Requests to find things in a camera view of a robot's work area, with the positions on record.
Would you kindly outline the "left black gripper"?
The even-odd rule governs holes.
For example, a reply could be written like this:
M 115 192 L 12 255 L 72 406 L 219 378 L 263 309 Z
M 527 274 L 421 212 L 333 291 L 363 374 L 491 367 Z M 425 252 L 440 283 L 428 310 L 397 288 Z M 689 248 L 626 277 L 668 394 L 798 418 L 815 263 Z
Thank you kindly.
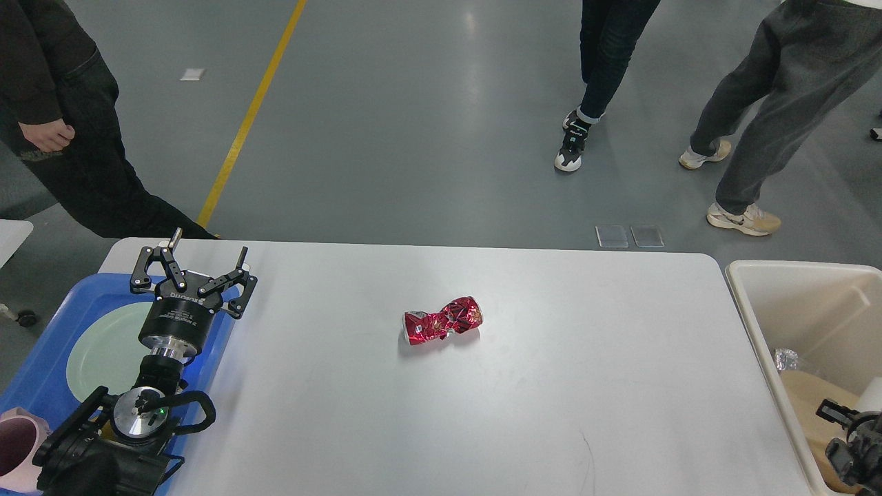
M 174 259 L 174 249 L 182 236 L 183 229 L 176 228 L 166 245 L 142 248 L 130 276 L 130 292 L 155 296 L 139 332 L 139 342 L 152 351 L 171 349 L 173 358 L 189 359 L 201 354 L 218 311 L 234 320 L 243 317 L 258 277 L 249 272 L 245 262 L 247 246 L 240 249 L 234 269 L 222 276 L 183 272 Z M 154 264 L 160 264 L 165 274 L 158 283 L 148 276 Z M 240 288 L 239 296 L 224 298 L 223 294 L 234 287 Z

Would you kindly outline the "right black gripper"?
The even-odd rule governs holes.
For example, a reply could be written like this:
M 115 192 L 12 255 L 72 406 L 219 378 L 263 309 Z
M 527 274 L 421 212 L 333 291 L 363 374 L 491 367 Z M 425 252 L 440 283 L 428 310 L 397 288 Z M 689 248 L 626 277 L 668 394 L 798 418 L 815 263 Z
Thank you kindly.
M 858 486 L 863 492 L 881 490 L 881 433 L 880 412 L 867 411 L 858 415 L 838 402 L 825 398 L 816 410 L 816 416 L 848 429 L 848 442 L 835 437 L 825 449 L 826 458 L 841 482 Z

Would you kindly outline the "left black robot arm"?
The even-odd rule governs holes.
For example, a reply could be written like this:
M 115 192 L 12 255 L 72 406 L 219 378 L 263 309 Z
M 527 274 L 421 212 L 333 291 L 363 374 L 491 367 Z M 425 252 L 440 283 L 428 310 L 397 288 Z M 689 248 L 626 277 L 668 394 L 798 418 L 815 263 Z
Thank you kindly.
M 216 420 L 207 393 L 189 390 L 185 367 L 198 357 L 219 313 L 240 318 L 258 280 L 240 251 L 236 266 L 212 277 L 180 268 L 174 249 L 145 246 L 130 276 L 133 294 L 151 294 L 139 333 L 148 349 L 130 391 L 112 395 L 98 386 L 36 450 L 44 495 L 152 495 L 185 463 L 167 447 Z

